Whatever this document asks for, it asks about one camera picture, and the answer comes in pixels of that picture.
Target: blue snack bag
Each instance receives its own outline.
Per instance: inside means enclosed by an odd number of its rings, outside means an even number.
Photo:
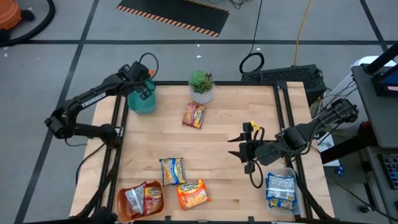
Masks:
[[[266,199],[280,198],[296,202],[295,196],[295,179],[293,175],[280,177],[268,173],[266,179]]]

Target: hazard striped mat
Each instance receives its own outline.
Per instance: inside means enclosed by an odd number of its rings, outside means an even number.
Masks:
[[[191,0],[122,0],[119,10],[201,34],[218,37],[230,14]]]

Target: white pot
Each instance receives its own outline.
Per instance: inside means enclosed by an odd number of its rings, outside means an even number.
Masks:
[[[211,87],[211,89],[207,92],[204,93],[197,93],[193,91],[192,87],[189,86],[189,94],[191,95],[191,99],[198,103],[198,104],[205,104],[210,102],[210,100],[213,98],[213,89],[214,86]]]

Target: yellow snack bag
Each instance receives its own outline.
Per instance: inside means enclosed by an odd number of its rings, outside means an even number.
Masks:
[[[182,158],[159,159],[159,161],[162,165],[163,186],[186,183]]]
[[[210,202],[203,180],[182,184],[177,187],[178,202],[181,209],[189,209],[203,202]]]

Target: succulent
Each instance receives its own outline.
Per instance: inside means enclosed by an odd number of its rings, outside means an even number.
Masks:
[[[197,93],[205,93],[214,85],[213,75],[200,70],[193,72],[188,82],[193,91]]]

